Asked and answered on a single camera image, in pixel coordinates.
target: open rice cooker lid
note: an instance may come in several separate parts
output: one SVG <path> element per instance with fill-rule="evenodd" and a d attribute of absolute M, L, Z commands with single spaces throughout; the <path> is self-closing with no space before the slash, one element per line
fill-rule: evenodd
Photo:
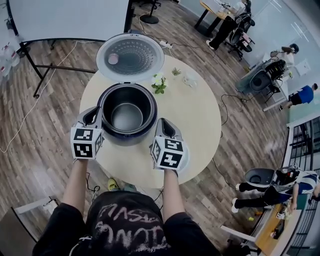
<path fill-rule="evenodd" d="M 147 80 L 161 70 L 164 61 L 164 51 L 155 40 L 134 33 L 110 38 L 96 55 L 100 72 L 120 83 Z"/>

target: black cap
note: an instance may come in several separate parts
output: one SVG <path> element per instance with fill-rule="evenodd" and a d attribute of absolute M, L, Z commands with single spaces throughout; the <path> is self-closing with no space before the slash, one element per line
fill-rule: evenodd
<path fill-rule="evenodd" d="M 290 45 L 290 48 L 294 49 L 294 53 L 297 54 L 299 52 L 299 46 L 296 45 L 295 43 Z"/>

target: graphic print on shirt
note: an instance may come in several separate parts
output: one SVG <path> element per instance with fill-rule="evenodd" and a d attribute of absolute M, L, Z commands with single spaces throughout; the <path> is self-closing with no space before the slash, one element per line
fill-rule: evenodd
<path fill-rule="evenodd" d="M 133 209 L 128 210 L 126 207 L 118 206 L 116 203 L 105 205 L 98 214 L 98 223 L 95 226 L 95 239 L 99 236 L 105 236 L 105 247 L 112 249 L 113 246 L 121 244 L 128 254 L 138 252 L 153 253 L 157 250 L 170 248 L 161 220 L 157 217 L 150 217 L 150 211 Z M 122 227 L 128 229 L 116 229 L 112 225 L 114 222 L 122 222 Z"/>

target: black t-shirt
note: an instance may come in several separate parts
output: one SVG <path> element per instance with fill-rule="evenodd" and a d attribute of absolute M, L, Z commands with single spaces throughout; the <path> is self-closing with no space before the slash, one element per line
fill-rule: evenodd
<path fill-rule="evenodd" d="M 85 236 L 90 236 L 91 240 L 79 242 Z M 98 196 L 86 223 L 79 210 L 61 203 L 32 255 L 68 256 L 72 249 L 72 256 L 220 255 L 185 212 L 163 223 L 152 198 L 128 191 L 105 192 Z"/>

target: yellow shoe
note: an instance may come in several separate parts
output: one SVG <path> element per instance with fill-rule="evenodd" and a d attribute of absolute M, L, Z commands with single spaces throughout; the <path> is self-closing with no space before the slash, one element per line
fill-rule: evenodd
<path fill-rule="evenodd" d="M 109 191 L 117 191 L 117 190 L 120 190 L 117 182 L 113 179 L 113 178 L 110 178 L 108 180 L 108 190 Z"/>

